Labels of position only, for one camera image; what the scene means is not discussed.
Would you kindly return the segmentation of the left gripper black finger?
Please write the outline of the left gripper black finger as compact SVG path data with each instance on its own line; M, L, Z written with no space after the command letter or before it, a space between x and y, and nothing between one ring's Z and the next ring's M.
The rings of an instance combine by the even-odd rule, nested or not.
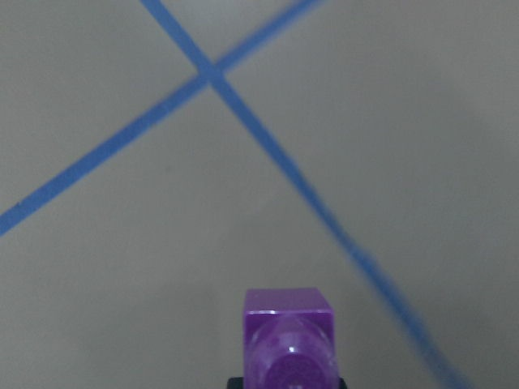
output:
M243 377L231 377L227 380L226 389L243 389L244 378Z

